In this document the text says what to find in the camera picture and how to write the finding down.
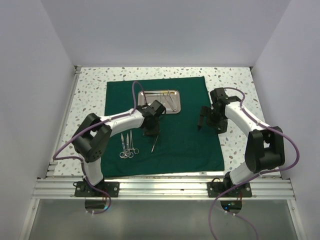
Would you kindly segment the steel surgical scissors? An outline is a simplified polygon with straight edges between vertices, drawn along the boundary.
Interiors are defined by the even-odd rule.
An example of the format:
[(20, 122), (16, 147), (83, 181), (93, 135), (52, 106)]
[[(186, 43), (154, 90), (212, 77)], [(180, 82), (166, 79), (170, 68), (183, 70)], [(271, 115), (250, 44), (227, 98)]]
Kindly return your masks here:
[(127, 149), (125, 145), (125, 139), (122, 133), (120, 134), (120, 138), (121, 138), (122, 152), (120, 152), (119, 156), (123, 159), (126, 159), (128, 155), (127, 155)]

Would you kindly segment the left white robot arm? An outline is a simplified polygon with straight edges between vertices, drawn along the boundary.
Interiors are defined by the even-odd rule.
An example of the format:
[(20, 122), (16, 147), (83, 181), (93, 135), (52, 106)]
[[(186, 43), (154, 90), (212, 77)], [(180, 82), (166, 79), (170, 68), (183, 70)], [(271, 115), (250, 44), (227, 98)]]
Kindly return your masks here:
[(107, 149), (110, 138), (131, 129), (142, 129), (144, 135), (160, 133), (160, 116), (166, 108), (158, 100), (150, 104), (138, 105), (125, 112), (97, 116), (86, 116), (71, 139), (74, 150), (83, 158), (82, 170), (87, 182), (86, 190), (92, 196), (103, 193), (104, 179), (101, 158)]

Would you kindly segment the steel ring forceps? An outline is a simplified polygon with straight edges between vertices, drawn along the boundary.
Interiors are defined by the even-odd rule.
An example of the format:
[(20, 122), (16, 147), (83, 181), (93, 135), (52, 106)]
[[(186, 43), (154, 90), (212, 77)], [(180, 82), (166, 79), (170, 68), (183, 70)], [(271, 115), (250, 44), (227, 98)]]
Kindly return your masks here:
[(130, 130), (130, 134), (129, 134), (129, 150), (134, 154), (139, 154), (140, 152), (138, 148), (134, 147), (132, 130)]
[(133, 157), (134, 157), (134, 153), (131, 152), (131, 149), (130, 149), (130, 137), (129, 137), (129, 134), (126, 135), (126, 150), (125, 150), (125, 155), (126, 155), (128, 158), (133, 158)]

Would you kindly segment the green surgical cloth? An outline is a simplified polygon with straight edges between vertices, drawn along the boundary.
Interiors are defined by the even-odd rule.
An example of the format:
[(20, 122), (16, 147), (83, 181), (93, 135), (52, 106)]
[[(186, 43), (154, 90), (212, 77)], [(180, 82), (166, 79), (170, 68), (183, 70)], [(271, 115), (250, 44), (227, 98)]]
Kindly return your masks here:
[(210, 106), (205, 78), (169, 78), (141, 80), (135, 93), (145, 91), (177, 90), (180, 93), (181, 111), (166, 114), (159, 122), (160, 135), (154, 152), (155, 137), (144, 136), (140, 128), (132, 129), (133, 145), (139, 154), (121, 158), (121, 134), (110, 138), (101, 158), (102, 174), (106, 178), (166, 173), (223, 171), (224, 158), (215, 130), (206, 124), (198, 130), (202, 106)]

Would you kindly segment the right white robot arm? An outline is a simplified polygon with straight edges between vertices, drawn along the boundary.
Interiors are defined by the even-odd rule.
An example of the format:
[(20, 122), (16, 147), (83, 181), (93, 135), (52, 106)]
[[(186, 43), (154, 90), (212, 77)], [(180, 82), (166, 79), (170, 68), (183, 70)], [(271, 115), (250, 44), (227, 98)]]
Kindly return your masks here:
[(208, 125), (217, 134), (227, 131), (228, 121), (232, 121), (247, 138), (244, 162), (225, 174), (222, 181), (212, 180), (209, 189), (217, 194), (224, 192), (235, 196), (240, 183), (266, 170), (273, 170), (285, 163), (284, 139), (278, 126), (271, 127), (261, 121), (243, 105), (243, 98), (229, 96), (224, 87), (210, 92), (212, 104), (202, 106), (198, 129)]

